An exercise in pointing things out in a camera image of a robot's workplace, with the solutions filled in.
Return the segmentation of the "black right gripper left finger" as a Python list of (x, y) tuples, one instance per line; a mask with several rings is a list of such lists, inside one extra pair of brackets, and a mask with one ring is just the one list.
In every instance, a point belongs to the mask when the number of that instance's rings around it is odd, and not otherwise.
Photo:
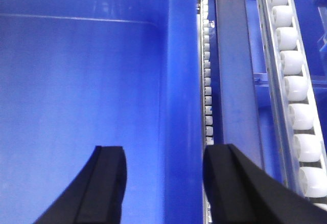
[(120, 223), (126, 182), (123, 147), (97, 146), (36, 223)]

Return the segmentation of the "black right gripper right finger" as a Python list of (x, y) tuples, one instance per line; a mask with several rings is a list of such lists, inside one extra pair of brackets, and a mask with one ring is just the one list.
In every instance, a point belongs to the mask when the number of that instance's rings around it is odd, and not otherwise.
[(206, 147), (203, 183), (213, 223), (326, 223), (326, 211), (271, 178), (233, 144)]

